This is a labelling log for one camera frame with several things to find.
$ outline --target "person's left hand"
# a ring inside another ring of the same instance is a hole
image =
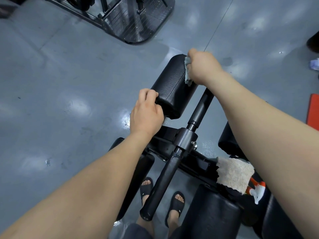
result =
[[[142,89],[130,116],[130,131],[141,132],[151,139],[161,128],[164,115],[160,105],[155,104],[158,93],[151,89]]]

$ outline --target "forearm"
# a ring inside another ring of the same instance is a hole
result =
[[[319,132],[245,89],[229,74],[207,87],[234,136],[304,237],[319,235]]]
[[[5,231],[4,238],[106,238],[150,138],[128,136]]]

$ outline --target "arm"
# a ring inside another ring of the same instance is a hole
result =
[[[305,238],[319,237],[319,132],[244,88],[207,52],[189,74],[217,97],[242,151]]]
[[[163,123],[157,95],[141,90],[130,117],[130,135],[38,203],[0,239],[106,238],[139,157]]]

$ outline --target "grey floor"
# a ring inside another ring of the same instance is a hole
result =
[[[138,91],[151,87],[169,59],[195,47],[213,52],[252,92],[305,121],[309,96],[319,92],[317,58],[305,43],[319,30],[319,0],[176,0],[169,20],[142,45],[128,45],[44,0],[28,0],[0,20],[0,232],[129,134]],[[179,120],[185,126],[199,87]],[[198,151],[223,156],[217,141],[226,124],[213,100]],[[157,179],[157,159],[149,176]],[[186,214],[198,182],[178,171],[155,216],[156,237],[176,190]],[[137,218],[139,195],[112,231],[119,238]],[[238,238],[256,238],[242,227]]]

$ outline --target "exercise machine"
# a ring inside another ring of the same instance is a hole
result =
[[[151,38],[175,0],[47,0],[129,44]]]
[[[185,55],[171,58],[152,89],[159,93],[156,103],[162,106],[164,116],[178,119],[185,110],[197,85],[185,84]],[[151,221],[177,169],[203,182],[199,186],[179,230],[179,238],[236,238],[240,224],[252,226],[260,238],[302,238],[290,219],[281,209],[268,188],[259,204],[249,195],[217,184],[216,159],[207,158],[197,151],[197,134],[203,117],[214,95],[206,89],[186,127],[180,129],[162,126],[143,151],[136,166],[131,184],[117,220],[120,220],[142,181],[152,167],[155,157],[166,164],[157,179],[151,194],[140,210],[141,217]],[[123,138],[118,138],[115,147]],[[218,145],[233,158],[245,159],[227,123]],[[255,172],[253,178],[261,181]]]

